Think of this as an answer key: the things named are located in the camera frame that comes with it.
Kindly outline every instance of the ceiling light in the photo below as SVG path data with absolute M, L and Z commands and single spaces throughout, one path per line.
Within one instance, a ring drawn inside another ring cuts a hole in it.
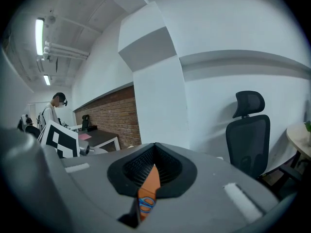
M 47 85 L 51 85 L 51 84 L 50 84 L 50 81 L 49 81 L 48 75 L 44 75 L 43 77 L 44 77 L 44 79 L 45 79 L 45 83 L 47 83 Z
M 38 55 L 43 55 L 43 23 L 44 19 L 42 18 L 38 18 L 35 21 L 35 45 Z

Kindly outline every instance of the orange object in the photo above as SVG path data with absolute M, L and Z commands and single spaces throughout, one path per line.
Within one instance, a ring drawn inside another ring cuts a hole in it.
M 156 203 L 156 191 L 160 188 L 159 172 L 154 166 L 138 191 L 140 220 L 143 221 Z

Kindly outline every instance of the pink paper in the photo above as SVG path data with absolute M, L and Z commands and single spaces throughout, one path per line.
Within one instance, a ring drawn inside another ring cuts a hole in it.
M 86 139 L 91 138 L 91 136 L 88 135 L 88 134 L 81 134 L 78 137 L 79 137 L 80 140 L 86 140 Z

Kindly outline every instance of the white shirt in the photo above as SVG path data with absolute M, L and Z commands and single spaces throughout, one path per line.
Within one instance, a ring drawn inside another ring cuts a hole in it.
M 54 122 L 59 124 L 56 111 L 55 111 L 54 107 L 51 105 L 50 102 L 48 102 L 47 105 L 44 108 L 43 117 L 44 117 L 44 120 L 45 120 L 46 124 L 48 123 L 49 120 L 52 120 L 52 121 L 54 121 Z

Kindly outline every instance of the potted plant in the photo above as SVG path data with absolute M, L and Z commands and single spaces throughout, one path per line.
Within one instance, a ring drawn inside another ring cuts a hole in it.
M 308 132 L 310 132 L 309 136 L 309 146 L 311 147 L 311 121 L 305 122 L 305 126 Z

